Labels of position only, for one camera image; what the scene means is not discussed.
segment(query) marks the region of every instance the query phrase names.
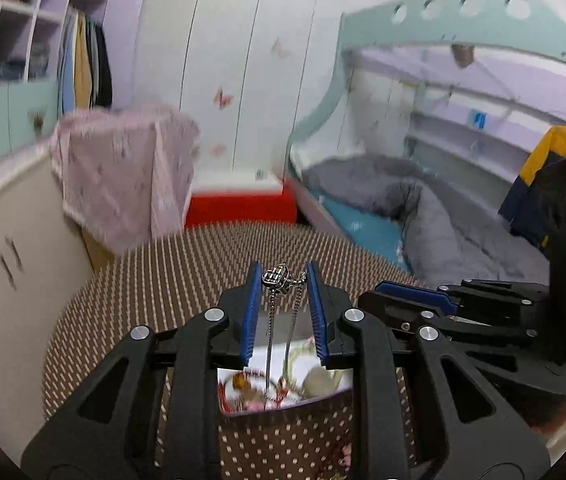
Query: gray blanket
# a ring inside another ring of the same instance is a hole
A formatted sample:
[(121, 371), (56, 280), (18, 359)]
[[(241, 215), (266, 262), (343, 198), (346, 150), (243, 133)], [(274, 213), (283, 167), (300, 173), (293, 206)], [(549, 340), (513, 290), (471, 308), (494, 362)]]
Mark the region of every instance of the gray blanket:
[(549, 262), (535, 247), (410, 160), (330, 159), (306, 170), (303, 180), (336, 200), (398, 221), (405, 257), (427, 286), (463, 278), (549, 283)]

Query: pink cloth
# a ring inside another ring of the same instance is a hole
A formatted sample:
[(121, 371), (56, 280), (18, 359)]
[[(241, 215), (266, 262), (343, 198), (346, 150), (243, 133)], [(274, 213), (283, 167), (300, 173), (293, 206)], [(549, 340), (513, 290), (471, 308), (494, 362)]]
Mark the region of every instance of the pink cloth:
[(167, 105), (65, 114), (51, 139), (64, 211), (114, 254), (182, 231), (199, 134)]

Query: pink butterfly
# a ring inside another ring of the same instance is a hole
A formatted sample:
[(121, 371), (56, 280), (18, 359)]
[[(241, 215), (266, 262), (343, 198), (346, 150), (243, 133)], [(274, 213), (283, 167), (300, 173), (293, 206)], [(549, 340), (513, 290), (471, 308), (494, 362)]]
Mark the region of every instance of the pink butterfly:
[(232, 104), (232, 101), (234, 101), (234, 96), (232, 95), (224, 96), (223, 88), (221, 87), (218, 89), (218, 92), (216, 92), (216, 95), (214, 97), (214, 104), (218, 106), (220, 110), (224, 110), (225, 108), (227, 108), (229, 105)]

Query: silver screw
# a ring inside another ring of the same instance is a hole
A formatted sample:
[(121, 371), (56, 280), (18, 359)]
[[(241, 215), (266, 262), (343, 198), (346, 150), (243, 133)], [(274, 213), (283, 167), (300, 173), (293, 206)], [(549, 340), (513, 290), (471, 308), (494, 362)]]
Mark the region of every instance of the silver screw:
[(225, 313), (220, 308), (210, 308), (205, 311), (205, 319), (208, 321), (220, 321)]
[(136, 341), (142, 341), (143, 339), (147, 338), (150, 335), (150, 329), (147, 328), (145, 325), (135, 326), (132, 331), (129, 333), (132, 339)]
[(352, 322), (359, 322), (365, 317), (365, 313), (357, 308), (350, 308), (345, 311), (345, 319)]
[(436, 330), (433, 326), (423, 326), (418, 331), (418, 335), (425, 341), (434, 341), (434, 339), (438, 337), (438, 330)]

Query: mattress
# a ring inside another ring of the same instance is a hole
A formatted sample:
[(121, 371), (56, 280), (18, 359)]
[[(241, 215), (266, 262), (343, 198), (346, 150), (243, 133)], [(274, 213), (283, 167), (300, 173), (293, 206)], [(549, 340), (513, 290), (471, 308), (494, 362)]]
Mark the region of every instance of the mattress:
[(319, 191), (312, 191), (312, 194), (355, 244), (382, 256), (401, 270), (410, 272), (410, 267), (403, 258), (402, 235), (398, 224), (338, 202)]

